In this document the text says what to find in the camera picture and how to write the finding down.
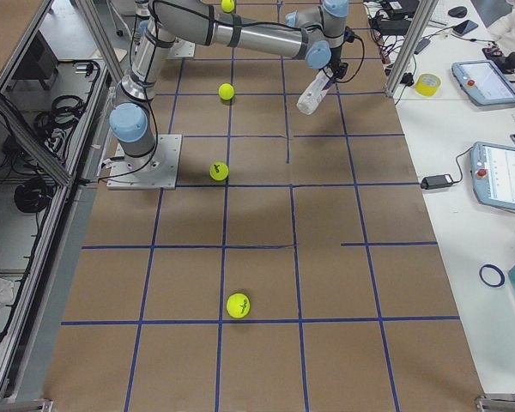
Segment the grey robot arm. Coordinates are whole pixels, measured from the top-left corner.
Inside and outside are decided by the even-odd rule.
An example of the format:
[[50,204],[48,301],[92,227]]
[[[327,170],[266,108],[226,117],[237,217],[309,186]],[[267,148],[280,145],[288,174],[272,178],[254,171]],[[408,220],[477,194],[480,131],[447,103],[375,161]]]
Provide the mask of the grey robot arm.
[[[324,1],[287,15],[285,22],[255,21],[200,1],[148,1],[141,44],[115,89],[112,134],[124,152],[128,184],[217,185],[268,180],[267,144],[288,135],[270,130],[267,117],[282,103],[288,70],[296,62],[316,72],[298,99],[298,110],[313,113],[334,83],[343,79],[348,4]],[[200,132],[174,150],[163,147],[156,130],[156,90],[179,45],[196,47],[196,61],[179,61],[179,90],[172,117]],[[227,169],[232,167],[232,175]]]

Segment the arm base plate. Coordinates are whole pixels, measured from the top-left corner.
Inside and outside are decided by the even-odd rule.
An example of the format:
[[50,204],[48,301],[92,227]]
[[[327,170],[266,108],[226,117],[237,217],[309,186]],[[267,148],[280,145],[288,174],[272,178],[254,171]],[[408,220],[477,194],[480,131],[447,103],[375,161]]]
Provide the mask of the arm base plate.
[[181,146],[180,134],[159,134],[156,150],[136,159],[126,156],[118,143],[115,156],[121,160],[112,163],[112,177],[106,186],[111,190],[174,190]]

